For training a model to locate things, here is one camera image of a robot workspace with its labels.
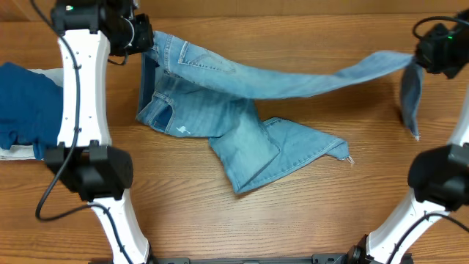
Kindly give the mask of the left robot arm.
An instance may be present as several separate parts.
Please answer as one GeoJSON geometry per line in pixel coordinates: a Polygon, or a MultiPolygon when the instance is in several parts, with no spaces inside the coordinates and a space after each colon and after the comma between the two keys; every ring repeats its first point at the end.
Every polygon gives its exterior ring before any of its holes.
{"type": "Polygon", "coordinates": [[[57,1],[46,23],[58,37],[63,69],[63,111],[57,144],[45,153],[55,174],[35,211],[57,183],[79,195],[98,217],[112,263],[154,263],[130,199],[133,162],[113,147],[106,114],[106,68],[153,45],[152,26],[134,0],[57,1]]]}

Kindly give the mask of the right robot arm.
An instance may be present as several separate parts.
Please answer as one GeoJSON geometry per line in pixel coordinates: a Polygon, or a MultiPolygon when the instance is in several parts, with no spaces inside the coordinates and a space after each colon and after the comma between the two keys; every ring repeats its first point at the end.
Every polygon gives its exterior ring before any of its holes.
{"type": "MultiPolygon", "coordinates": [[[[434,16],[436,24],[418,39],[413,62],[402,77],[402,120],[418,133],[416,114],[423,74],[453,79],[468,63],[468,11],[454,17],[434,16]]],[[[392,214],[337,263],[412,263],[408,249],[440,219],[468,204],[468,105],[442,147],[424,151],[413,160],[407,176],[409,191],[392,214]]]]}

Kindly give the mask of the light blue denim jeans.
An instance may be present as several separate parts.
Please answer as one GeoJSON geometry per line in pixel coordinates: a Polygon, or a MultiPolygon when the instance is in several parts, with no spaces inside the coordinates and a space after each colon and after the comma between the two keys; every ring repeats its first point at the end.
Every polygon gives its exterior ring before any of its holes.
{"type": "Polygon", "coordinates": [[[423,70],[412,55],[378,51],[333,74],[314,75],[242,65],[164,32],[153,40],[141,56],[137,120],[171,136],[206,138],[237,194],[324,155],[350,159],[344,139],[279,117],[261,120],[256,100],[309,98],[402,70],[402,119],[418,135],[423,70]]]}

